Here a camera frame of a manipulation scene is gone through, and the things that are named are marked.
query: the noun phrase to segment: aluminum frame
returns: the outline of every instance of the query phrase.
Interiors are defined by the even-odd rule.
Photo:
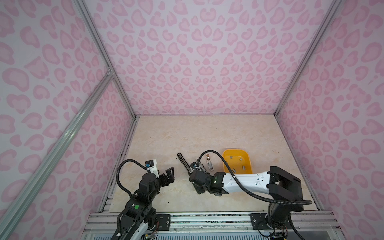
[[[68,146],[71,144],[77,132],[80,130],[113,78],[113,75],[110,72],[107,72],[101,82],[97,85],[96,89],[80,108],[79,112],[69,123],[67,129],[53,146],[52,150],[46,155],[39,168],[28,180],[18,197],[9,206],[0,222],[0,240],[7,240],[13,233],[14,229],[17,227],[25,212],[34,201],[35,197],[55,169],[57,163],[64,155]]]
[[[316,31],[316,34],[313,37],[313,40],[305,52],[305,55],[303,57],[303,60],[299,64],[295,74],[292,77],[291,82],[289,83],[287,89],[285,90],[283,97],[281,98],[281,101],[279,105],[276,108],[275,111],[275,116],[278,117],[279,114],[281,113],[281,110],[283,109],[285,103],[288,100],[288,97],[292,93],[296,83],[301,77],[301,73],[304,71],[305,67],[307,67],[309,61],[311,60],[312,56],[314,55],[317,47],[320,45],[320,42],[325,35],[326,31],[329,29],[331,26],[333,20],[335,19],[338,11],[341,10],[341,5],[344,2],[344,0],[333,0],[331,3],[331,6],[329,7],[327,13],[325,14],[325,17],[323,18],[323,21],[320,24],[320,27]]]
[[[289,150],[290,150],[291,153],[292,153],[293,159],[295,160],[296,165],[297,165],[297,167],[299,168],[299,171],[300,171],[301,175],[303,176],[304,182],[305,182],[305,184],[306,184],[307,187],[308,187],[308,190],[309,190],[309,192],[310,192],[310,194],[311,194],[311,196],[312,196],[312,198],[313,198],[313,201],[314,201],[314,203],[315,203],[317,209],[319,209],[319,210],[325,210],[323,203],[321,202],[321,200],[320,200],[319,197],[317,196],[315,190],[313,189],[312,184],[311,184],[309,178],[308,178],[307,175],[305,174],[305,171],[304,171],[303,166],[302,166],[301,163],[299,162],[299,158],[296,156],[295,151],[293,150],[292,145],[291,145],[290,142],[288,141],[287,136],[286,136],[285,132],[283,131],[283,128],[281,127],[281,125],[280,125],[279,121],[277,120],[277,118],[276,118],[276,122],[277,122],[277,124],[279,125],[279,128],[280,128],[281,132],[283,133],[284,140],[285,140],[285,142],[287,143],[288,148],[289,148]]]
[[[252,233],[251,213],[259,212],[164,212],[170,214],[170,230],[167,233]],[[90,214],[81,239],[90,235],[112,234],[116,230],[116,217],[119,213]],[[331,211],[293,212],[292,221],[301,231],[325,231],[337,239],[344,240],[340,225]]]
[[[85,4],[84,0],[73,0],[73,1],[76,5],[76,7],[79,11],[79,14],[81,15],[89,33],[91,34],[93,41],[95,42],[97,49],[100,52],[100,55],[103,59],[105,66],[107,67],[107,69],[109,71],[111,71],[111,74],[115,76],[115,79],[114,79],[115,85],[119,91],[121,98],[123,99],[123,102],[124,102],[126,108],[129,111],[129,114],[131,115],[131,118],[135,119],[136,115],[133,111],[133,108],[132,108],[130,102],[129,102],[128,96],[127,96],[126,92],[124,91],[124,88],[121,84],[119,77],[116,74],[115,68],[113,67],[111,59],[109,58],[107,51],[103,45],[100,34],[97,31],[95,24],[93,23],[92,16],[89,13],[87,5]]]
[[[113,171],[111,173],[111,177],[109,178],[107,188],[103,193],[103,197],[101,199],[101,202],[100,202],[100,205],[97,209],[97,212],[103,212],[105,205],[107,204],[109,196],[114,192],[114,189],[116,186],[116,178],[115,178],[116,171],[117,171],[119,164],[123,160],[125,160],[125,156],[127,155],[129,146],[131,145],[131,141],[132,141],[133,134],[134,134],[134,131],[135,131],[136,126],[137,126],[137,122],[138,122],[138,118],[133,120],[130,127],[129,127],[129,131],[128,131],[127,136],[124,140],[123,146],[122,146],[121,151],[120,151],[120,155],[116,159],[115,165],[113,167]]]

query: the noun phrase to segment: small metal part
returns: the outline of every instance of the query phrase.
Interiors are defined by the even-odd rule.
[[[211,159],[209,157],[209,154],[207,154],[207,164],[208,164],[209,170],[213,171],[214,170],[214,166],[212,165],[212,162],[211,162]]]
[[[201,168],[201,170],[203,170],[204,173],[207,173],[207,172],[208,172],[208,171],[205,169],[205,167],[204,167],[204,165],[203,165],[203,163],[202,163],[201,161],[200,161],[199,166],[196,167],[196,168]]]

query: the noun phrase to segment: cable sleeve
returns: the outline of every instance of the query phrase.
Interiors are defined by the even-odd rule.
[[[119,178],[119,175],[120,175],[120,170],[121,168],[123,167],[124,164],[126,164],[127,162],[133,162],[135,163],[136,165],[138,165],[139,167],[141,167],[142,169],[144,170],[147,170],[146,167],[144,167],[143,165],[141,165],[140,163],[138,163],[137,161],[133,160],[133,159],[126,159],[124,161],[122,161],[122,163],[119,165],[119,167],[117,168],[117,171],[116,171],[116,183],[117,185],[126,193],[128,193],[129,197],[132,197],[132,193],[126,189],[120,182],[120,178]]]

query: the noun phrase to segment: white arm segment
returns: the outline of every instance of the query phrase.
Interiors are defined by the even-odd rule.
[[[267,172],[257,174],[235,174],[239,182],[251,192],[261,192],[269,194],[269,189],[266,187],[269,184],[269,174]],[[223,189],[228,192],[243,191],[235,182],[230,173],[224,175]]]
[[[144,223],[143,221],[130,240],[140,240],[141,236],[147,231],[147,228],[148,223]]]
[[[157,161],[156,159],[153,159],[153,165],[152,167],[147,168],[151,173],[156,175],[156,178],[159,178],[159,172],[157,171]]]

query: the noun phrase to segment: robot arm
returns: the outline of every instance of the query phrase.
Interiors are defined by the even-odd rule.
[[[271,229],[282,229],[291,211],[301,212],[304,210],[303,204],[311,203],[311,201],[303,200],[300,179],[276,166],[271,166],[268,172],[234,174],[234,176],[225,172],[217,172],[212,176],[194,169],[189,181],[194,184],[195,189],[200,189],[197,191],[198,194],[208,191],[216,196],[221,196],[222,194],[248,191],[247,193],[250,195],[252,192],[259,192],[272,196],[273,199],[257,196],[270,202],[265,221]],[[279,236],[279,234],[281,233],[274,231],[269,237],[284,239],[285,236]]]
[[[152,207],[152,201],[160,192],[161,187],[168,186],[175,181],[174,168],[167,169],[167,175],[164,173],[159,175],[156,160],[146,161],[145,167],[147,173],[141,177],[139,189],[119,214],[118,227],[111,240],[138,240],[145,231],[155,226],[156,209]]]

